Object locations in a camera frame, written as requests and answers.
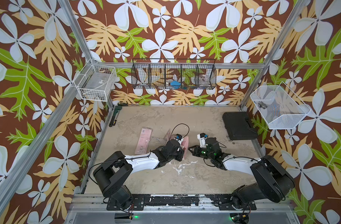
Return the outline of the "pink ruler set pouch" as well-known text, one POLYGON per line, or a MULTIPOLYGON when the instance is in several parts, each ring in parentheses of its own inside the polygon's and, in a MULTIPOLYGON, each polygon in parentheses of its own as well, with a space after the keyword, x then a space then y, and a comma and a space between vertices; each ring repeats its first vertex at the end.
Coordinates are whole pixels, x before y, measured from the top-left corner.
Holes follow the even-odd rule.
POLYGON ((142 127, 135 150, 136 155, 143 155, 147 153, 151 135, 152 135, 151 128, 142 127))
POLYGON ((187 152, 188 152, 188 148, 189 148, 189 137, 186 136, 182 139, 182 143, 181 143, 181 147, 183 149, 183 159, 186 158, 187 156, 187 152))

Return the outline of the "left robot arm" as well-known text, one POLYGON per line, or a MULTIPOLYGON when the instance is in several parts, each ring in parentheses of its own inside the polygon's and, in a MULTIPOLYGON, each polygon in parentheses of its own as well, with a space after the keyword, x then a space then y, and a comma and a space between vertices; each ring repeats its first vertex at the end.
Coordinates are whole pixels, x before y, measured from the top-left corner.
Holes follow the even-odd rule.
POLYGON ((116 151, 107 160, 97 164, 98 167, 93 171, 93 181, 116 209, 130 209, 133 195, 124 185, 127 178, 136 172, 161 168, 172 160, 182 161, 182 141, 177 138, 170 139, 164 146, 138 156, 124 155, 121 151, 116 151))

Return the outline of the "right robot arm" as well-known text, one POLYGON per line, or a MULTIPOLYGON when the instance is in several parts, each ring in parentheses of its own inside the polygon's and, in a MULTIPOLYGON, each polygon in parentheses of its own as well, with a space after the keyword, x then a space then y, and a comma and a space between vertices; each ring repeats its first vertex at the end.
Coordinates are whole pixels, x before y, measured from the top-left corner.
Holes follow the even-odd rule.
POLYGON ((188 150, 195 157, 210 160, 215 168, 227 171, 237 171, 252 175, 256 182, 238 187, 231 193, 228 203, 234 210, 242 210, 256 200, 268 199, 279 203, 295 188, 294 178, 272 157, 250 158, 224 153, 221 143, 215 137, 198 136, 200 145, 188 150))

